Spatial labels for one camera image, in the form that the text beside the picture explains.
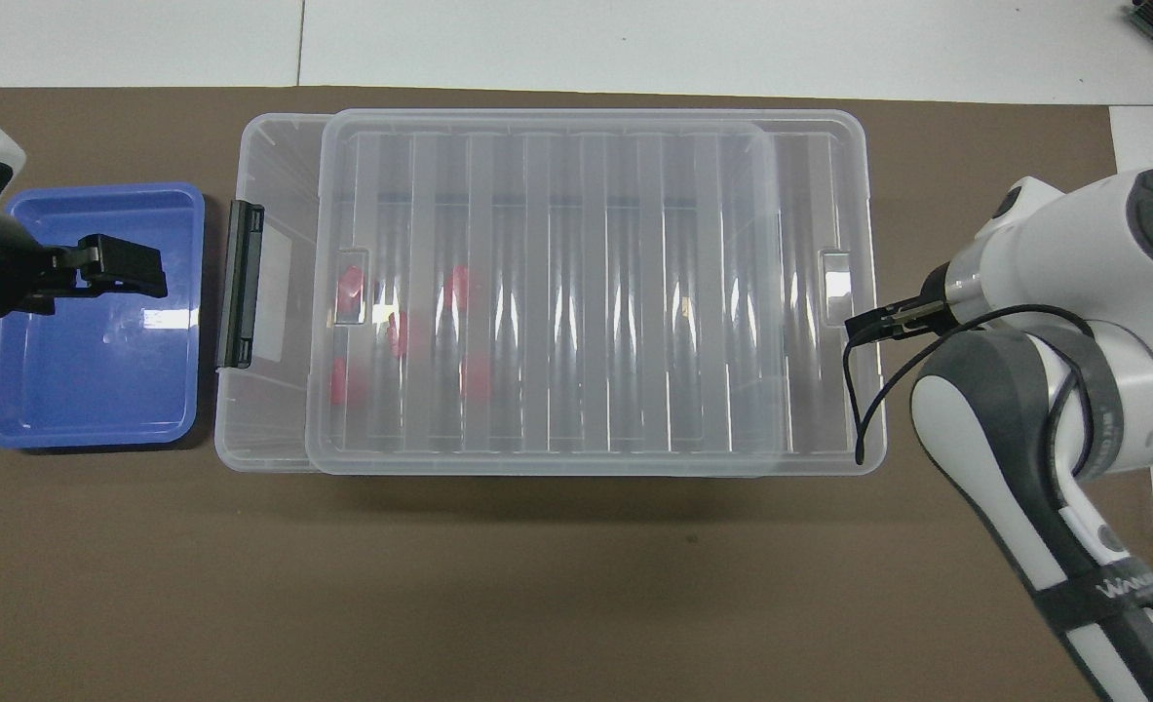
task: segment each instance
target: brown surface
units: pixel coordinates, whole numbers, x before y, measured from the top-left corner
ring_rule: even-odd
[[[1099,107],[0,90],[0,124],[29,152],[16,187],[201,188],[216,282],[251,116],[474,105],[847,108],[871,143],[883,300],[1022,174],[1069,190],[1114,172]],[[0,699],[1093,699],[905,399],[861,478],[238,475],[206,428],[179,451],[0,450]],[[1098,489],[1153,563],[1147,475]]]

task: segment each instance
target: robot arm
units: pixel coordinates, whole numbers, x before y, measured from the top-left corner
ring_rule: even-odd
[[[0,130],[0,196],[24,163],[21,148]],[[95,232],[74,246],[43,246],[0,212],[0,317],[14,310],[51,315],[54,297],[104,293],[165,297],[159,251]]]
[[[1090,337],[1038,310],[960,332],[1022,305]],[[1153,465],[1153,169],[1070,195],[1019,181],[918,297],[847,329],[945,334],[911,397],[919,439],[1094,689],[1153,699],[1153,573],[1080,489]]]
[[[1121,392],[1115,378],[1136,362],[1153,369],[1153,361],[1125,332],[1094,329],[1095,339],[1057,327],[1037,330],[1039,337],[960,333],[924,365],[911,410],[924,447],[995,534],[1093,687],[1108,699],[1153,701],[1153,573],[1125,551],[1075,478],[1087,428],[1062,354],[1094,365],[1084,369],[1098,417],[1087,466],[1102,461],[1106,469],[1118,465],[1116,453],[1132,452],[1138,437],[1118,431],[1121,416],[1133,416],[1132,397],[1145,390]],[[1054,406],[1062,410],[1050,420]]]

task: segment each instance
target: blue plastic tray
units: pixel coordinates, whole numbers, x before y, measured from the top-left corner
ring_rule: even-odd
[[[107,234],[160,251],[167,297],[55,301],[0,319],[0,446],[165,444],[194,423],[203,196],[183,182],[17,194],[6,212],[40,243]]]

